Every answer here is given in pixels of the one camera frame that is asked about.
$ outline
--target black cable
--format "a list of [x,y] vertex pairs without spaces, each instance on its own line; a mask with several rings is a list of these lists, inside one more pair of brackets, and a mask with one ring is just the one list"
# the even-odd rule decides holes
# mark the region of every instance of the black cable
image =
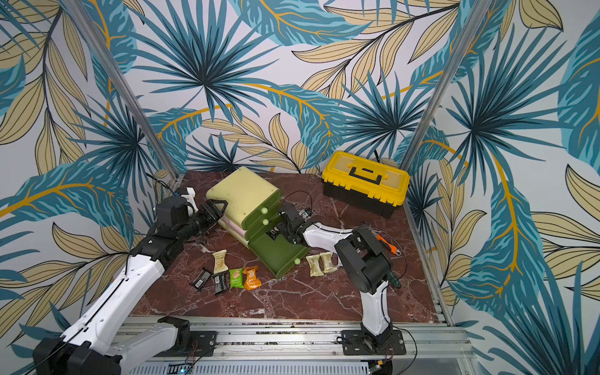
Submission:
[[404,249],[400,246],[400,244],[398,243],[398,241],[396,241],[396,239],[394,237],[389,235],[388,232],[378,229],[378,228],[373,228],[373,230],[375,230],[376,232],[382,232],[384,235],[390,237],[392,239],[392,241],[396,244],[396,247],[398,248],[398,250],[400,250],[402,252],[402,256],[404,257],[404,271],[398,278],[403,278],[404,275],[406,275],[406,271],[408,271],[408,268],[409,268],[409,259],[406,257],[406,253],[404,252]]
[[310,198],[310,211],[311,211],[311,213],[312,213],[312,211],[313,211],[313,197],[312,197],[312,195],[310,195],[310,193],[309,193],[309,192],[307,192],[307,191],[304,191],[304,190],[296,190],[296,191],[293,191],[293,192],[289,193],[288,195],[286,195],[286,197],[283,199],[283,201],[285,202],[285,201],[287,200],[287,198],[288,198],[290,195],[292,195],[292,194],[296,194],[296,193],[304,193],[304,194],[308,195],[308,197]]
[[[387,289],[388,289],[388,286],[386,286],[385,288],[383,288],[383,290],[382,290],[382,293],[386,293],[386,291],[387,291]],[[404,329],[404,328],[398,328],[398,327],[396,327],[395,325],[393,325],[393,324],[392,324],[392,322],[390,322],[390,321],[388,320],[388,318],[386,318],[386,317],[385,317],[385,310],[383,309],[383,296],[381,297],[381,299],[380,299],[380,300],[381,300],[381,312],[382,312],[382,314],[383,314],[383,318],[385,319],[385,321],[386,321],[386,322],[387,322],[389,325],[391,325],[391,326],[392,326],[392,328],[394,328],[394,329],[396,329],[396,330],[398,330],[398,331],[406,331],[406,333],[408,333],[408,335],[410,336],[410,338],[413,340],[413,343],[415,344],[415,356],[413,357],[413,360],[412,360],[412,361],[409,363],[409,365],[408,365],[406,368],[404,368],[402,371],[400,371],[400,372],[397,374],[397,375],[400,375],[400,374],[402,374],[403,372],[405,372],[406,370],[408,370],[408,369],[409,369],[409,367],[413,365],[413,363],[415,363],[416,356],[417,356],[417,354],[419,353],[419,348],[418,348],[418,347],[417,347],[417,345],[416,345],[416,340],[415,340],[415,338],[413,337],[413,335],[412,335],[412,334],[411,334],[411,333],[410,333],[410,332],[409,332],[407,329]]]
[[51,356],[53,356],[54,354],[58,353],[62,348],[64,348],[65,345],[67,345],[69,342],[71,342],[72,339],[76,338],[77,335],[79,335],[79,333],[81,331],[83,331],[83,328],[80,328],[79,331],[77,331],[73,336],[71,336],[70,339],[67,340],[67,342],[65,342],[63,345],[61,345],[58,349],[56,349],[52,353],[48,354],[48,356],[46,358],[44,358],[40,363],[38,363],[37,365],[35,365],[31,370],[27,371],[24,375],[31,374],[31,372],[34,371],[36,368],[38,368],[42,363],[46,362]]
[[176,195],[175,192],[173,191],[173,189],[171,189],[170,186],[168,186],[167,184],[164,183],[164,181],[159,180],[158,178],[152,176],[150,173],[146,172],[146,176],[150,177],[151,179],[153,179],[154,181],[156,181],[157,183],[161,184],[162,186],[166,187],[167,189],[169,189],[171,191],[171,193],[173,195]]
[[208,352],[210,352],[213,348],[208,348],[204,351],[204,353],[202,353],[202,355],[200,355],[198,358],[196,358],[196,360],[194,361],[194,363],[192,363],[191,367],[187,369],[187,371],[185,372],[184,375],[188,375],[188,373],[190,373],[190,370],[192,370],[194,368],[194,366],[196,366],[196,363],[202,358],[204,357],[206,354],[208,354]]

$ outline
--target vertical metal pole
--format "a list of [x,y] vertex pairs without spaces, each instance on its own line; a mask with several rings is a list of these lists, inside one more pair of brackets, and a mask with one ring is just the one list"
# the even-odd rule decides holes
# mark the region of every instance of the vertical metal pole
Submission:
[[95,57],[100,61],[100,64],[106,71],[106,74],[112,81],[115,89],[119,92],[121,99],[129,108],[131,115],[136,120],[140,129],[142,129],[142,132],[146,136],[148,143],[150,143],[154,149],[154,152],[156,152],[156,155],[163,167],[173,180],[177,180],[179,173],[175,169],[173,161],[169,155],[167,155],[163,146],[158,140],[158,137],[156,136],[154,129],[152,129],[146,114],[136,99],[136,95],[133,93],[131,87],[129,87],[129,84],[125,80],[125,76],[123,76],[123,73],[121,72],[119,65],[117,65],[112,53],[108,47],[106,47],[106,44],[102,39],[102,35],[100,34],[100,30],[94,26],[92,17],[83,7],[81,0],[63,0],[63,3],[71,15],[71,18],[73,18],[73,22],[83,34],[83,39],[88,42],[89,48],[94,53]]
[[402,163],[400,164],[400,169],[408,170],[417,151],[419,151],[419,147],[421,146],[423,137],[425,137],[427,128],[433,120],[433,115],[440,106],[440,102],[444,93],[446,92],[448,86],[450,86],[450,83],[452,82],[460,63],[463,61],[464,56],[469,50],[471,41],[475,37],[475,34],[477,33],[477,30],[484,19],[485,13],[490,8],[491,2],[492,0],[476,0],[473,8],[471,9],[468,18],[463,25],[463,29],[458,35],[456,44],[454,46],[454,51],[450,55],[450,58],[446,63],[446,67],[440,76],[440,80],[437,81],[433,95],[429,100],[429,104],[427,104],[427,108],[425,108],[425,111],[421,116],[421,120],[416,127],[415,133],[410,141],[409,148],[406,150],[404,158],[402,159]]

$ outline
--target marble table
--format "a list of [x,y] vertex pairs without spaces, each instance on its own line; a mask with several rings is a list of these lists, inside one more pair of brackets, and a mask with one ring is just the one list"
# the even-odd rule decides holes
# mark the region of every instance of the marble table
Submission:
[[[403,256],[393,257],[393,270],[401,275],[407,268],[401,279],[402,287],[388,288],[389,315],[395,322],[437,322],[431,293],[403,208],[396,209],[390,219],[383,219],[324,196],[322,180],[317,175],[261,175],[277,186],[283,197],[295,190],[309,192],[313,198],[314,215],[325,225],[353,228],[364,221],[394,236],[404,249],[406,260]],[[196,202],[200,204],[206,191],[226,176],[221,172],[187,172],[181,186],[194,187]],[[288,201],[302,208],[309,206],[308,196],[303,193],[290,196]],[[201,292],[190,286],[203,266],[212,272],[214,257],[211,253],[222,249],[227,249],[226,263],[230,269],[258,265],[257,276],[262,287],[252,291],[233,288],[215,296],[212,280]],[[312,249],[311,254],[320,252],[322,250]],[[310,277],[308,262],[303,259],[284,278],[277,280],[250,250],[219,227],[208,237],[208,243],[199,238],[186,243],[184,251],[146,292],[132,314],[358,321],[362,319],[362,307],[358,289],[343,269],[322,277]]]

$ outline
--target toolbox handle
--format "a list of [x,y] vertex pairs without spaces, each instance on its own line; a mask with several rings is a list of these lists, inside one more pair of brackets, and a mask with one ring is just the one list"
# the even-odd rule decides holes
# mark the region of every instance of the toolbox handle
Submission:
[[[368,172],[373,173],[372,170],[368,170],[366,168],[363,168],[363,170],[366,170]],[[368,177],[359,176],[359,175],[356,174],[356,167],[352,167],[352,169],[350,170],[349,175],[352,176],[352,177],[363,179],[363,180],[368,181],[368,182],[370,182],[372,184],[375,184],[375,185],[381,184],[381,178],[383,177],[382,175],[379,175],[379,176],[377,176],[377,179],[370,179]]]

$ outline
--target toolbox lid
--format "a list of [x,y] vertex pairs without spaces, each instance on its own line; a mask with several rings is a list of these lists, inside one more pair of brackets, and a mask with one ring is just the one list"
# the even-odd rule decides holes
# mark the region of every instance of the toolbox lid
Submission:
[[323,171],[323,180],[369,198],[400,206],[406,198],[410,176],[403,170],[336,151]]

